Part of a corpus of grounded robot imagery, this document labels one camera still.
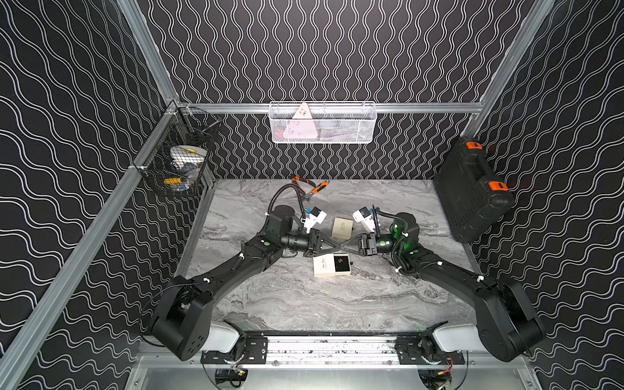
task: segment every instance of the orange latch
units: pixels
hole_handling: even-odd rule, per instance
[[[468,149],[483,149],[483,146],[478,142],[466,142],[466,147]]]
[[[488,184],[492,191],[509,191],[507,184],[503,182],[489,182]]]

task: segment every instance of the wire basket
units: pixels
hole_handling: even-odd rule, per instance
[[[278,144],[368,144],[374,102],[271,102],[271,136]]]
[[[162,197],[192,197],[203,190],[201,177],[208,150],[220,121],[204,128],[172,124],[162,143],[152,151],[150,165],[140,170],[145,183]]]

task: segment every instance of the black tool case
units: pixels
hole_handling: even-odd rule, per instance
[[[514,204],[514,196],[494,175],[482,146],[472,137],[459,138],[433,182],[451,234],[461,243],[478,239]]]

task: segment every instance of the white triangular object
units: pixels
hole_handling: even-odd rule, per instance
[[[286,139],[316,139],[318,131],[312,120],[310,107],[306,102],[301,103],[293,118],[286,125],[284,138]]]

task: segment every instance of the white wavy line pattern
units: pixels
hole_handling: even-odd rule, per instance
[[[208,117],[191,109],[190,122]],[[370,144],[276,144],[265,115],[226,115],[208,161],[218,178],[431,179],[469,114],[380,114]]]
[[[0,0],[0,356],[159,121],[115,0]],[[198,199],[136,189],[21,389],[122,389]]]
[[[124,388],[138,350],[141,307],[175,273],[198,202],[159,198],[142,184],[136,189],[20,389],[69,386],[68,379],[50,378],[69,378],[76,388]]]
[[[164,106],[113,0],[0,0],[0,356]]]
[[[516,206],[472,250],[534,302],[548,390],[624,389],[622,25],[622,2],[556,2],[478,134]]]
[[[478,101],[531,0],[139,0],[180,98]]]

